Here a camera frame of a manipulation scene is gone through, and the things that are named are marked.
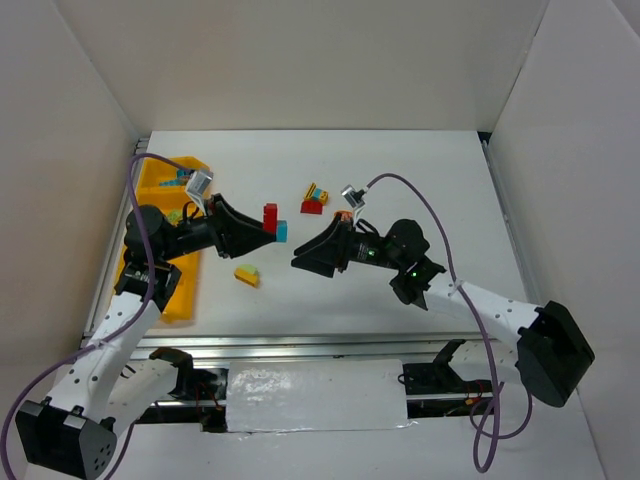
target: lego brick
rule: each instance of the lego brick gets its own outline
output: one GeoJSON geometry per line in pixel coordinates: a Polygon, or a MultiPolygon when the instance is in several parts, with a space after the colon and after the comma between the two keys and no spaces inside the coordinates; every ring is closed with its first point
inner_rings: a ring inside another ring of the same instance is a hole
{"type": "Polygon", "coordinates": [[[253,288],[258,288],[258,284],[260,283],[260,277],[258,276],[257,270],[255,270],[254,274],[251,274],[246,270],[238,267],[236,268],[235,272],[233,272],[233,276],[236,277],[237,280],[240,280],[247,285],[251,285],[253,288]]]}
{"type": "Polygon", "coordinates": [[[326,205],[327,202],[329,201],[329,192],[327,192],[326,190],[323,190],[320,196],[318,197],[318,201],[321,204],[326,205]]]}
{"type": "Polygon", "coordinates": [[[263,209],[262,228],[269,233],[276,233],[278,228],[278,205],[267,203],[263,209]]]}
{"type": "Polygon", "coordinates": [[[286,243],[287,241],[287,222],[278,220],[278,228],[276,229],[276,242],[286,243]]]}
{"type": "Polygon", "coordinates": [[[315,200],[316,202],[326,205],[329,201],[329,192],[322,190],[321,188],[316,188],[311,194],[311,198],[305,200],[315,200]]]}
{"type": "Polygon", "coordinates": [[[313,192],[316,191],[316,184],[312,183],[311,185],[309,185],[309,188],[307,189],[307,193],[305,193],[304,195],[304,200],[311,200],[313,198],[313,192]]]}
{"type": "Polygon", "coordinates": [[[305,200],[302,202],[302,205],[300,205],[300,213],[322,215],[322,204],[314,200],[305,200]]]}
{"type": "Polygon", "coordinates": [[[180,222],[180,220],[182,220],[182,212],[180,210],[171,210],[168,214],[167,214],[167,220],[169,220],[169,223],[171,225],[177,225],[178,222],[180,222]]]}
{"type": "Polygon", "coordinates": [[[244,270],[249,275],[257,275],[258,274],[258,269],[256,267],[254,267],[253,265],[250,265],[248,263],[244,263],[242,265],[239,265],[238,269],[244,270]]]}
{"type": "Polygon", "coordinates": [[[175,187],[175,186],[179,186],[182,185],[180,183],[180,180],[167,180],[166,182],[160,182],[160,186],[161,187],[175,187]]]}

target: purple cable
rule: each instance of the purple cable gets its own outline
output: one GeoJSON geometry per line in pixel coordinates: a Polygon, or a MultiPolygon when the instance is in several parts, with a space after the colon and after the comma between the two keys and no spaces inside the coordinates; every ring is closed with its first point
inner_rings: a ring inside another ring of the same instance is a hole
{"type": "Polygon", "coordinates": [[[122,460],[124,460],[124,456],[127,453],[127,448],[129,448],[129,442],[131,441],[131,435],[133,434],[134,425],[135,423],[132,423],[131,426],[129,427],[129,430],[127,430],[127,436],[124,439],[124,444],[122,445],[122,450],[120,450],[120,455],[118,455],[118,459],[116,460],[116,463],[113,464],[113,468],[107,475],[105,475],[103,480],[110,480],[111,477],[113,477],[116,474],[116,470],[118,470],[118,467],[122,463],[122,460]]]}
{"type": "MultiPolygon", "coordinates": [[[[113,333],[102,338],[100,340],[100,343],[110,342],[111,340],[113,340],[114,338],[118,337],[123,332],[125,332],[129,327],[131,327],[131,325],[133,325],[140,318],[144,310],[147,308],[147,305],[149,304],[151,297],[153,296],[153,285],[155,284],[156,268],[155,268],[155,263],[153,261],[153,252],[151,251],[151,244],[149,243],[149,234],[147,233],[147,229],[144,226],[144,220],[142,219],[142,212],[140,211],[140,206],[138,205],[138,201],[136,199],[136,189],[133,185],[133,170],[136,164],[143,158],[153,158],[155,160],[160,160],[164,163],[168,163],[169,165],[172,165],[173,167],[179,170],[187,170],[187,171],[193,170],[191,168],[184,167],[183,165],[180,165],[172,160],[169,160],[168,158],[162,157],[160,155],[156,155],[154,153],[139,153],[131,157],[131,161],[129,163],[129,174],[127,175],[127,191],[129,194],[129,200],[131,200],[131,208],[133,209],[133,214],[135,215],[136,221],[138,222],[138,228],[140,230],[140,237],[142,238],[142,244],[144,245],[144,251],[147,255],[147,264],[149,265],[149,286],[147,287],[147,291],[144,295],[142,303],[140,304],[140,308],[133,315],[133,317],[131,317],[131,320],[129,320],[119,329],[115,330],[113,333]]],[[[93,352],[97,348],[98,347],[95,344],[90,344],[84,348],[81,348],[80,350],[73,352],[68,357],[60,360],[58,363],[47,368],[44,372],[42,372],[40,375],[34,378],[24,388],[24,390],[22,390],[22,392],[18,394],[18,397],[15,399],[15,401],[11,405],[11,408],[9,408],[9,412],[7,413],[7,416],[4,419],[4,423],[2,424],[2,433],[0,434],[0,459],[2,460],[2,468],[4,469],[4,472],[7,474],[7,478],[9,480],[17,480],[15,474],[13,473],[13,470],[11,470],[11,465],[9,464],[9,454],[7,452],[9,427],[11,426],[11,420],[16,414],[16,411],[18,410],[18,408],[20,407],[24,399],[27,397],[27,395],[29,395],[29,392],[33,390],[33,388],[38,383],[40,383],[43,379],[48,377],[50,374],[58,370],[63,365],[73,363],[79,358],[84,357],[85,355],[93,352]]]]}
{"type": "MultiPolygon", "coordinates": [[[[500,383],[500,393],[502,393],[502,387],[504,387],[504,382],[500,383]]],[[[517,437],[524,431],[525,428],[527,428],[527,425],[529,425],[529,421],[531,420],[531,415],[533,415],[533,397],[531,396],[528,390],[526,392],[527,392],[527,402],[528,402],[527,415],[525,416],[522,422],[522,425],[520,425],[517,429],[515,429],[511,433],[500,435],[500,437],[498,437],[500,440],[508,440],[510,438],[517,437]]],[[[471,421],[471,425],[473,425],[476,431],[480,431],[481,434],[484,435],[485,437],[491,438],[491,434],[484,431],[484,421],[483,420],[480,421],[480,424],[482,425],[482,427],[480,427],[476,423],[475,419],[473,418],[480,404],[486,403],[486,402],[489,402],[489,405],[487,406],[487,410],[491,411],[493,409],[493,399],[481,400],[480,402],[476,403],[473,407],[471,407],[471,411],[469,412],[469,420],[471,421]]]]}
{"type": "MultiPolygon", "coordinates": [[[[402,183],[404,183],[407,187],[409,187],[413,191],[413,193],[416,194],[416,196],[420,199],[420,201],[427,208],[427,210],[429,210],[429,213],[433,217],[433,220],[435,221],[438,227],[438,230],[440,231],[440,235],[442,236],[442,241],[444,242],[444,248],[447,252],[447,263],[449,264],[449,272],[451,273],[451,278],[453,278],[453,281],[455,282],[458,279],[458,277],[456,275],[456,271],[453,266],[453,254],[451,252],[451,244],[449,243],[449,237],[447,236],[447,233],[445,232],[444,227],[442,226],[442,222],[440,221],[440,218],[436,214],[431,204],[427,201],[424,195],[422,195],[422,193],[420,193],[420,191],[413,186],[413,184],[409,180],[395,173],[382,173],[378,175],[367,184],[367,189],[370,189],[371,187],[373,187],[376,183],[378,183],[383,178],[395,178],[396,180],[399,180],[402,183]]],[[[496,450],[498,449],[498,440],[500,439],[500,386],[498,383],[498,371],[496,369],[496,361],[493,356],[493,348],[491,347],[491,340],[489,339],[489,334],[487,333],[484,323],[480,318],[480,314],[478,313],[476,306],[473,304],[473,302],[471,301],[471,298],[469,298],[469,295],[467,295],[467,292],[464,290],[462,285],[458,287],[458,291],[460,292],[460,295],[462,295],[462,298],[464,299],[467,306],[469,307],[469,310],[471,310],[471,313],[473,314],[473,318],[478,324],[478,329],[480,330],[480,335],[482,336],[482,342],[484,343],[484,347],[487,351],[487,359],[489,362],[489,372],[491,374],[491,388],[495,392],[493,400],[491,400],[491,404],[492,404],[491,408],[487,408],[487,410],[485,410],[482,416],[482,420],[480,421],[481,428],[476,429],[476,435],[473,443],[473,463],[476,467],[476,470],[480,473],[486,473],[491,467],[491,464],[493,463],[493,459],[496,456],[496,450]],[[489,417],[492,410],[494,411],[493,429],[492,429],[491,435],[488,435],[489,438],[491,438],[491,444],[489,445],[489,452],[487,453],[487,458],[484,462],[484,465],[480,465],[479,448],[478,448],[480,443],[480,437],[484,433],[482,428],[484,427],[484,424],[486,423],[487,418],[489,417]]]]}

